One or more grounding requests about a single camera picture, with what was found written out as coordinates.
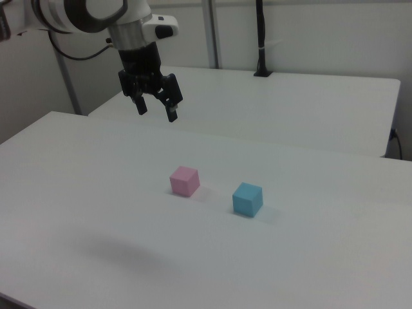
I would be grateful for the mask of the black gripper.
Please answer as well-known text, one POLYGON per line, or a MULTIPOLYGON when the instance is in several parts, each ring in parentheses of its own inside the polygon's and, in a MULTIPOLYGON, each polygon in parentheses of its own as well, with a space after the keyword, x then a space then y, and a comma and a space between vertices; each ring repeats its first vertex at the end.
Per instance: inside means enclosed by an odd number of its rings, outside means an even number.
POLYGON ((142 93, 154 94, 165 106, 168 121, 174 122, 183 96, 173 73, 162 76, 157 44, 152 42, 136 50, 119 50, 118 53, 124 67, 118 73, 122 92, 135 104, 138 114, 147 112, 142 93))

